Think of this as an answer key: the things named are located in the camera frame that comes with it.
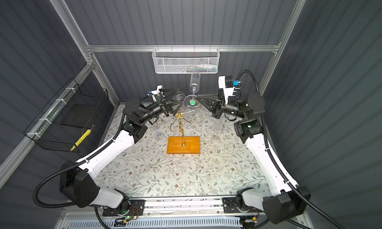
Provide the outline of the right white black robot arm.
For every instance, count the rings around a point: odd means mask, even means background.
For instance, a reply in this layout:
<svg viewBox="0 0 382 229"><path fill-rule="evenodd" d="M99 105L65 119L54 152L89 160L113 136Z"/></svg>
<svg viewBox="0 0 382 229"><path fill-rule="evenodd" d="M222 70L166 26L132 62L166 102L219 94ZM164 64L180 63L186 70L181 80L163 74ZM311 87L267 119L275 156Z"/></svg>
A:
<svg viewBox="0 0 382 229"><path fill-rule="evenodd" d="M239 118L234 123L236 135L252 152L263 171L270 189L270 196L247 187L236 193L236 207L240 210L255 208L265 213L273 224L291 221L301 215L310 199L310 191L289 176L274 150L269 144L263 115L265 100L262 95L253 93L243 101L226 102L223 90L217 95L199 95L199 101L212 116L219 119L223 114Z"/></svg>

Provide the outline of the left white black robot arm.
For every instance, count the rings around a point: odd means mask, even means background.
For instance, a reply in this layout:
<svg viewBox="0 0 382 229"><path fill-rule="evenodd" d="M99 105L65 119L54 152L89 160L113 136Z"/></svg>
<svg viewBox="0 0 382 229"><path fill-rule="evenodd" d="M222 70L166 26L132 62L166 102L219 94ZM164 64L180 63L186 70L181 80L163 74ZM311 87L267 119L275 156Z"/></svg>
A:
<svg viewBox="0 0 382 229"><path fill-rule="evenodd" d="M148 106L138 99L126 102L116 134L102 146L75 163L62 165L59 190L76 206L107 207L115 214L128 214L131 206L128 196L117 190L96 185L94 179L120 153L137 143L146 133L146 123L153 124L161 114L175 115L181 107L178 89L162 89L149 93Z"/></svg>

